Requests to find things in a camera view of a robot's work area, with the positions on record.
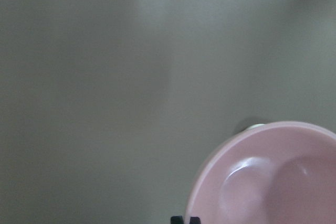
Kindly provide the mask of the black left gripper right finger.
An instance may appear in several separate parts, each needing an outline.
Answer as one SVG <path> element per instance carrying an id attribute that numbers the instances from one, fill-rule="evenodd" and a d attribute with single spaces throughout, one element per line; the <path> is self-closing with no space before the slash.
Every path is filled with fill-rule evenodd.
<path id="1" fill-rule="evenodd" d="M 190 217 L 189 224 L 201 224 L 201 219 L 199 217 Z"/>

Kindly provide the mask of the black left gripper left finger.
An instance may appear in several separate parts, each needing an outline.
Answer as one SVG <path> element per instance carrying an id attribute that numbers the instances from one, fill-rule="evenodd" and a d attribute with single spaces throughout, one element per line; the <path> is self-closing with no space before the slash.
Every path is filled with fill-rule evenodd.
<path id="1" fill-rule="evenodd" d="M 172 216 L 170 218 L 170 224 L 184 224 L 182 216 Z"/>

